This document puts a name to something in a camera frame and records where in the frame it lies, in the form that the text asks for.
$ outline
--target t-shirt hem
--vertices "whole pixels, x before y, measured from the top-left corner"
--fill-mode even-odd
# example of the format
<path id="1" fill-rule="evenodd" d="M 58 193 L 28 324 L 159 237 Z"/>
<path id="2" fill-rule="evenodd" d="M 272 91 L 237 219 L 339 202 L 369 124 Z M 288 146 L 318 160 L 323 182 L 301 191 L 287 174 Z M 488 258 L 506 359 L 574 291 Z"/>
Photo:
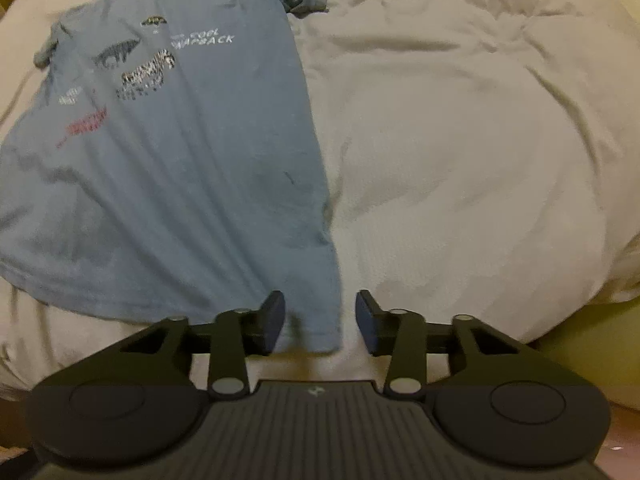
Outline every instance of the t-shirt hem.
<path id="1" fill-rule="evenodd" d="M 217 315 L 217 313 L 213 314 L 210 319 L 195 319 L 189 312 L 184 312 L 174 304 L 109 301 L 91 294 L 70 290 L 68 287 L 65 287 L 67 290 L 60 290 L 63 287 L 51 283 L 43 283 L 28 275 L 28 273 L 15 269 L 15 267 L 2 261 L 0 261 L 0 276 L 41 303 L 52 304 L 63 310 L 83 316 L 139 324 L 152 324 L 168 316 L 186 316 L 191 324 L 199 324 L 210 323 Z M 165 314 L 161 317 L 150 318 L 148 313 L 151 310 L 161 310 Z M 302 331 L 302 343 L 308 352 L 333 352 L 340 348 L 340 339 L 340 330 L 335 330 L 332 333 Z M 290 351 L 291 349 L 299 348 L 300 343 L 292 333 L 283 329 L 280 332 L 274 351 Z"/>

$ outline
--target metal bolt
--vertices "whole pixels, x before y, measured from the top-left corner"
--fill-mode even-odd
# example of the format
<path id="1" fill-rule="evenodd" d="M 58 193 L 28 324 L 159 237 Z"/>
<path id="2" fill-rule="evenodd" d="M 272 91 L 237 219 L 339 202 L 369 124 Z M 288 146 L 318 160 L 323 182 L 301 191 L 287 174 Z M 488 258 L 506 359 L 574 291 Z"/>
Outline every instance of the metal bolt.
<path id="1" fill-rule="evenodd" d="M 396 394 L 411 395 L 419 392 L 422 385 L 411 377 L 398 377 L 389 383 L 389 387 Z"/>
<path id="2" fill-rule="evenodd" d="M 242 391 L 244 383 L 235 377 L 222 377 L 213 381 L 211 389 L 220 395 L 234 395 Z"/>

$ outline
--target bed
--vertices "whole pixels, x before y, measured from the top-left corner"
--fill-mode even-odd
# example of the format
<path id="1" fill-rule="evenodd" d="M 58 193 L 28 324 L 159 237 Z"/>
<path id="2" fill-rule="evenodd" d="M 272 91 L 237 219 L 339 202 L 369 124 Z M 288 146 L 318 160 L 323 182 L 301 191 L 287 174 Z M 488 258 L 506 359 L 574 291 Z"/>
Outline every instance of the bed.
<path id="1" fill-rule="evenodd" d="M 45 76 L 32 59 L 49 27 L 88 1 L 7 10 L 0 137 Z M 368 288 L 429 321 L 466 312 L 522 341 L 546 335 L 542 351 L 639 406 L 638 18 L 639 0 L 329 0 L 290 17 L 330 187 L 343 344 L 251 359 L 252 380 L 380 380 L 386 361 L 353 316 Z M 63 307 L 0 282 L 0 396 L 143 327 Z M 197 358 L 199 387 L 206 368 Z"/>

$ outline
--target blue t-shirt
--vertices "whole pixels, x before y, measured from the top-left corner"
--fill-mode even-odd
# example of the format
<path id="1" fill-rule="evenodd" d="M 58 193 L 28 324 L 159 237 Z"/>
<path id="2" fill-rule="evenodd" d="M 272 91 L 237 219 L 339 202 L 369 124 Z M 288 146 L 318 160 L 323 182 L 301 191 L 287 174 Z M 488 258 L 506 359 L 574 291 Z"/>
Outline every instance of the blue t-shirt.
<path id="1" fill-rule="evenodd" d="M 326 177 L 286 12 L 99 0 L 52 27 L 0 150 L 0 274 L 99 316 L 211 322 L 282 290 L 279 349 L 339 346 Z"/>

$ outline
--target t-shirt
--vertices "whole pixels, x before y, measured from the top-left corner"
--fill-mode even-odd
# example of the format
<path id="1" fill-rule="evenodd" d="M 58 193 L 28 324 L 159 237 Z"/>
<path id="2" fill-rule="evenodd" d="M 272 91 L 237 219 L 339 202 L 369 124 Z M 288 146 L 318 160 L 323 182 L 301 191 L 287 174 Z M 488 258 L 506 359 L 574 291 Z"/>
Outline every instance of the t-shirt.
<path id="1" fill-rule="evenodd" d="M 279 349 L 339 346 L 326 176 L 286 12 L 326 0 L 98 0 L 53 27 L 0 150 L 0 274 L 155 322 L 287 301 Z"/>

